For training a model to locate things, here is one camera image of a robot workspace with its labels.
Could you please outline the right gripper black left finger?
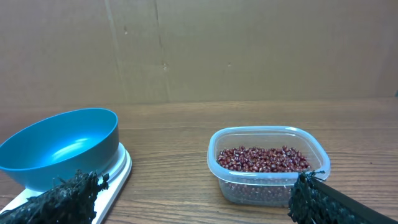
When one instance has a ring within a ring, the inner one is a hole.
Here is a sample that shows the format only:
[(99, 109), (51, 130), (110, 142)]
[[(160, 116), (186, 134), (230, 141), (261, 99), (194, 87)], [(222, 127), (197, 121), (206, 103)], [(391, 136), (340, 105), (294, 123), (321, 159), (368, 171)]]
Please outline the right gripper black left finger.
[(26, 203), (1, 214), (1, 224), (91, 224), (96, 218), (95, 201), (107, 190), (109, 174), (85, 173), (78, 170), (60, 185)]

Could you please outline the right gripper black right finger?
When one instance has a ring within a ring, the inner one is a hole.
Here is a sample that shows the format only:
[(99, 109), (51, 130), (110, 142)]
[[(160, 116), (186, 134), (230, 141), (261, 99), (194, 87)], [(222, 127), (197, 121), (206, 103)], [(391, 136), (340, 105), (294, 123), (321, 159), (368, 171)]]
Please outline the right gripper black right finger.
[(389, 218), (301, 172), (290, 191), (288, 216), (298, 224), (397, 224)]

